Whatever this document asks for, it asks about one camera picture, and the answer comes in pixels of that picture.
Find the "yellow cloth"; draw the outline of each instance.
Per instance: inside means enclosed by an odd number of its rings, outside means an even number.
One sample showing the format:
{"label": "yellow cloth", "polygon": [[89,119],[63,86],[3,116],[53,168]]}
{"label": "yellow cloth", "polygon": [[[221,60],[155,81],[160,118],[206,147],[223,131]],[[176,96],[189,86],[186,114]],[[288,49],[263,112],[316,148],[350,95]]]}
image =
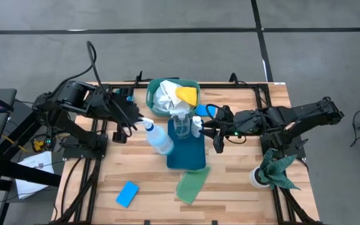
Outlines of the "yellow cloth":
{"label": "yellow cloth", "polygon": [[197,89],[195,87],[178,87],[176,96],[192,106],[197,106]]}

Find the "teal basket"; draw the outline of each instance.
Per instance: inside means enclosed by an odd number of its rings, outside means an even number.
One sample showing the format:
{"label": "teal basket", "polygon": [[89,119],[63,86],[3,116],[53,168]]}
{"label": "teal basket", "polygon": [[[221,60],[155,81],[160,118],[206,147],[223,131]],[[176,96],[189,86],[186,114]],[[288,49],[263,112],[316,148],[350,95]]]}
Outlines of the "teal basket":
{"label": "teal basket", "polygon": [[[152,113],[154,113],[155,116],[170,117],[169,112],[160,112],[160,111],[153,110],[154,94],[155,94],[156,90],[158,90],[158,88],[160,87],[162,81],[171,81],[173,83],[180,84],[183,87],[196,88],[197,89],[197,106],[199,105],[200,97],[201,97],[201,88],[199,87],[199,84],[196,81],[183,80],[183,79],[153,79],[151,82],[149,82],[148,87],[147,87],[147,99],[146,99],[146,102],[147,102],[148,108],[152,111]],[[197,107],[194,107],[190,111],[188,116],[194,116],[196,108]]]}

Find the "white pot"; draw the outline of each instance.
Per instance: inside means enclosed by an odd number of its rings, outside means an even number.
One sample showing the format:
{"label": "white pot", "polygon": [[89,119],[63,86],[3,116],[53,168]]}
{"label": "white pot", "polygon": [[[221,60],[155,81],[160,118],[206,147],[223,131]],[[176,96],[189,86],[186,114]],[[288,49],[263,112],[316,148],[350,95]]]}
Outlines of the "white pot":
{"label": "white pot", "polygon": [[269,187],[268,184],[259,184],[255,179],[255,171],[259,169],[259,166],[255,167],[251,172],[249,172],[249,182],[254,186],[255,188],[267,188]]}

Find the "green plant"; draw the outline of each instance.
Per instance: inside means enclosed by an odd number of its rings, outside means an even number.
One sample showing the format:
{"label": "green plant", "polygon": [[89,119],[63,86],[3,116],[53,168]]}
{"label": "green plant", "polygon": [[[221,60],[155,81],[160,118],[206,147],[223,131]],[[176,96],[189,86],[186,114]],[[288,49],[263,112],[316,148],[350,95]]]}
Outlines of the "green plant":
{"label": "green plant", "polygon": [[273,151],[277,150],[270,148],[263,156],[263,161],[258,172],[258,176],[261,178],[261,181],[269,184],[271,189],[273,189],[276,185],[280,188],[300,190],[284,175],[284,171],[289,165],[291,165],[291,163],[293,163],[293,161],[297,158],[297,155],[273,161]]}

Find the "gray floor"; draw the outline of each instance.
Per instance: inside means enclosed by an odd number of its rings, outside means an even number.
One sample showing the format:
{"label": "gray floor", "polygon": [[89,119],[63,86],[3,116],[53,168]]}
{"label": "gray floor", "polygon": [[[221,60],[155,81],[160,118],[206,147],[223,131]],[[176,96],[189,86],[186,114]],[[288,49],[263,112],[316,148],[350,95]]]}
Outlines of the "gray floor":
{"label": "gray floor", "polygon": [[[360,28],[360,1],[259,0],[258,7],[264,28]],[[0,0],[0,30],[254,26],[247,0]],[[360,224],[360,140],[349,147],[360,109],[360,32],[264,37],[274,81],[287,83],[293,105],[330,96],[345,113],[337,126],[307,132],[305,149],[321,221]],[[134,79],[140,70],[145,78],[225,81],[235,72],[244,81],[266,80],[256,33],[0,35],[0,88],[33,101],[88,66],[87,40],[103,81]],[[53,202],[12,204],[6,224],[46,223]]]}

